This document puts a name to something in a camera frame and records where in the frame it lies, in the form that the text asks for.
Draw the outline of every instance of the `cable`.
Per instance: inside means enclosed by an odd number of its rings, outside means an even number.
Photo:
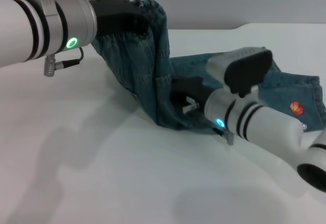
[[[83,60],[84,58],[84,51],[83,49],[80,47],[80,58],[77,60],[66,60],[66,61],[61,61],[61,62],[57,62],[56,63],[56,70],[62,70],[62,69],[66,69],[69,68],[71,66],[75,66],[75,65],[79,65],[80,62]]]
[[[79,61],[82,61],[84,58],[84,51],[81,47],[79,49],[80,49],[80,53],[81,53],[81,57],[79,58]]]

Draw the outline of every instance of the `robotic arm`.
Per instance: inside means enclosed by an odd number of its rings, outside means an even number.
[[[149,17],[129,0],[0,0],[0,16],[0,67],[46,56],[49,77],[78,64],[56,63],[56,53],[87,46],[96,35],[146,33]]]
[[[82,48],[97,35],[146,34],[150,19],[150,11],[128,0],[0,0],[0,67],[45,56],[44,75],[51,77],[80,61],[56,63],[56,53]],[[197,110],[229,144],[238,135],[282,158],[305,181],[326,192],[326,130],[303,150],[301,122],[259,104],[257,84],[271,58],[264,48],[212,57],[207,72],[224,88],[214,91],[196,77],[175,80],[172,102],[190,103],[183,113]]]
[[[199,77],[172,82],[171,100],[182,113],[200,113],[220,136],[233,144],[237,135],[278,156],[311,186],[326,192],[326,129],[308,150],[300,147],[301,122],[259,103],[257,84],[271,66],[265,48],[242,48],[212,57],[206,71],[224,88],[214,90]]]

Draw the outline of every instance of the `blue jeans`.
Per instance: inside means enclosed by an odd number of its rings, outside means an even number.
[[[170,58],[163,8],[154,0],[134,0],[134,3],[154,12],[155,20],[148,35],[124,32],[98,36],[93,47],[157,125],[177,130],[202,126],[175,110],[170,102],[171,81],[199,76],[204,85],[221,88],[222,84],[206,72],[207,61],[218,53]],[[273,62],[259,85],[259,99],[264,105],[299,119],[307,126],[306,131],[321,130],[326,122],[318,76],[283,73]]]

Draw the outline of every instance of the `blue indicator light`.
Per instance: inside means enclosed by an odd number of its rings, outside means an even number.
[[[224,122],[223,122],[221,119],[216,119],[216,123],[217,123],[220,127],[225,128],[225,124],[224,124]]]

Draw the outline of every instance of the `orange logo patch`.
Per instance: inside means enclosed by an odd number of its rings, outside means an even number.
[[[297,116],[300,116],[305,112],[304,107],[299,102],[291,103],[290,108],[292,112]]]

